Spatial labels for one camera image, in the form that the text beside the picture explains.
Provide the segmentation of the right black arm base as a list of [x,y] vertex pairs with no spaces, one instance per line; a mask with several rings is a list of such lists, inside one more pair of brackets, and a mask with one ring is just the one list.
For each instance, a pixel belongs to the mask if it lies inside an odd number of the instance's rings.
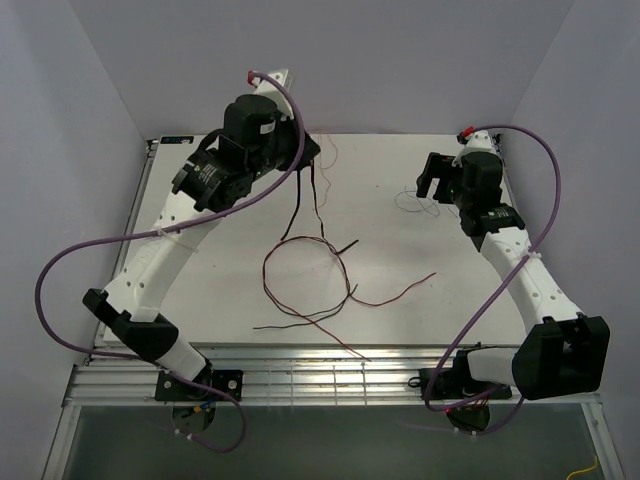
[[[411,377],[407,381],[407,386],[412,389],[419,389],[420,397],[423,398],[432,373],[432,369],[419,369],[418,375]],[[454,378],[453,372],[450,369],[445,369],[436,379],[432,398],[434,400],[466,400],[491,388],[492,386],[489,383],[475,380],[463,380],[459,383]],[[456,407],[455,409],[447,409],[445,414],[454,428],[458,428],[465,433],[484,432],[489,426],[491,417],[489,401],[508,400],[511,398],[512,391],[510,387],[499,387],[492,391],[488,397],[474,400],[470,404]]]

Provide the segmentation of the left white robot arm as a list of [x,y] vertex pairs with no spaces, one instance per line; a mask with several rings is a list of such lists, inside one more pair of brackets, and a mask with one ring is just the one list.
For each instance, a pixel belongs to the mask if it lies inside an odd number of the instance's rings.
[[212,387],[208,362],[161,313],[177,276],[200,243],[218,226],[218,215],[247,197],[255,182],[273,171],[304,164],[318,145],[294,123],[283,97],[244,94],[227,106],[222,128],[202,139],[172,180],[154,225],[154,238],[140,246],[122,271],[83,303],[142,360],[178,375],[190,399]]

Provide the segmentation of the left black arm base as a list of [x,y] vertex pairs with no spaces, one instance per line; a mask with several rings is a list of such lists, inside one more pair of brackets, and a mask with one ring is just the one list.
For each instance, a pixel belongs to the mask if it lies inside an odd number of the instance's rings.
[[218,406],[230,406],[231,399],[241,401],[243,380],[244,372],[238,369],[210,369],[194,379],[198,384],[222,392],[223,396],[220,396],[160,371],[153,399],[172,406],[172,420],[177,428],[189,433],[202,433],[212,425]]

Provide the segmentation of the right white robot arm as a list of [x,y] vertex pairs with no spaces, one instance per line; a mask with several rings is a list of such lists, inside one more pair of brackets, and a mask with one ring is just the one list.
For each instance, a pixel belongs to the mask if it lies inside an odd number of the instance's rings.
[[459,350],[451,367],[427,372],[423,396],[469,398],[506,386],[527,400],[594,392],[609,326],[561,291],[531,251],[524,220],[503,202],[501,184],[502,161],[488,152],[461,158],[432,152],[416,181],[418,197],[433,189],[436,202],[458,208],[462,231],[506,283],[526,332],[516,348],[476,344]]

